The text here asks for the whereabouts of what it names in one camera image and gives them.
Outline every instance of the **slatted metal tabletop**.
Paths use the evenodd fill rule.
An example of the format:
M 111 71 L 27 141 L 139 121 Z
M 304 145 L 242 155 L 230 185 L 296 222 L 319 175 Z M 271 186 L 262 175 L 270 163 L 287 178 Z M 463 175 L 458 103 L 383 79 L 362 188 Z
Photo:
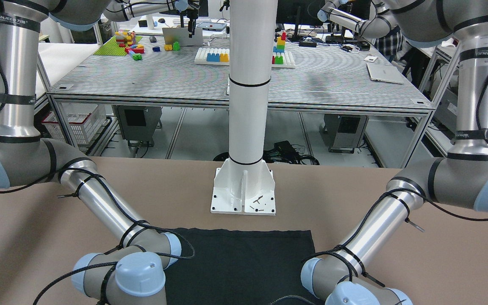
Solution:
M 141 61 L 129 56 L 88 57 L 56 83 L 51 94 L 58 102 L 228 108 L 228 66 L 194 64 L 198 47 L 166 52 L 163 37 L 157 39 L 141 41 Z M 162 51 L 153 52 L 153 46 Z M 216 39 L 211 47 L 228 48 L 229 41 Z M 432 110 L 406 79 L 402 85 L 369 79 L 366 55 L 389 64 L 377 50 L 348 53 L 336 46 L 305 48 L 290 42 L 286 50 L 293 53 L 297 68 L 273 68 L 271 110 L 388 116 L 426 116 Z

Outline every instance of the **gray floor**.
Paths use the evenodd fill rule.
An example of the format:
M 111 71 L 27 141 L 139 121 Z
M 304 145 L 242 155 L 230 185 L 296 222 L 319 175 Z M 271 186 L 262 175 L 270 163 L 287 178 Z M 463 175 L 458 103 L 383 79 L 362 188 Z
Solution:
M 141 147 L 137 152 L 138 158 L 144 154 L 144 158 L 211 161 L 229 150 L 227 110 L 163 108 L 161 123 L 163 127 L 155 130 L 153 135 L 154 147 L 148 151 Z M 275 142 L 287 140 L 300 153 L 313 155 L 321 165 L 377 167 L 366 148 L 356 149 L 353 154 L 329 152 L 320 131 L 322 123 L 322 114 L 269 111 L 265 149 L 273 148 Z M 136 148 L 128 147 L 118 131 L 102 156 L 134 158 L 135 151 Z

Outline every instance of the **tan tabletop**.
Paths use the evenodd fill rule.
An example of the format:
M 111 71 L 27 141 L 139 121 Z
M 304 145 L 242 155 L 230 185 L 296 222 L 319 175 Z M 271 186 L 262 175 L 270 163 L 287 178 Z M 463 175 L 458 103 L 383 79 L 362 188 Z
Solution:
M 311 230 L 316 250 L 344 238 L 385 190 L 393 169 L 272 164 L 277 216 L 211 214 L 215 162 L 96 158 L 99 171 L 153 225 L 229 230 Z M 0 305 L 27 305 L 90 252 L 118 239 L 69 191 L 36 185 L 0 195 Z M 485 217 L 458 208 L 467 216 Z M 416 305 L 488 304 L 488 223 L 467 222 L 430 205 L 412 213 L 421 233 L 403 224 L 366 267 Z M 70 280 L 52 288 L 47 305 L 91 305 Z

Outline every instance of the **silver laptop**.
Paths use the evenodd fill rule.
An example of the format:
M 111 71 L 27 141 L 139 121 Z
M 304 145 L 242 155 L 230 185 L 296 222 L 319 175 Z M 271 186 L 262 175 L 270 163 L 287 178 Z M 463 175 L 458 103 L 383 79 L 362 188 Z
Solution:
M 189 37 L 188 27 L 184 28 L 163 28 L 163 37 L 166 44 L 173 44 L 176 41 L 181 46 L 202 46 L 203 29 L 195 28 L 195 35 Z
M 366 67 L 368 67 L 368 73 L 372 80 L 385 81 L 386 83 L 404 83 L 403 76 L 395 66 L 367 62 Z

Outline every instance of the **white pole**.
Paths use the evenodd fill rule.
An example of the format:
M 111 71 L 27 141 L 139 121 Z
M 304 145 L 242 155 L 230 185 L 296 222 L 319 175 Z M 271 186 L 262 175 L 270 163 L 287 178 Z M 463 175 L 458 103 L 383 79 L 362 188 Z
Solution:
M 230 159 L 214 180 L 211 212 L 275 215 L 275 182 L 262 157 L 277 0 L 233 0 L 231 9 Z

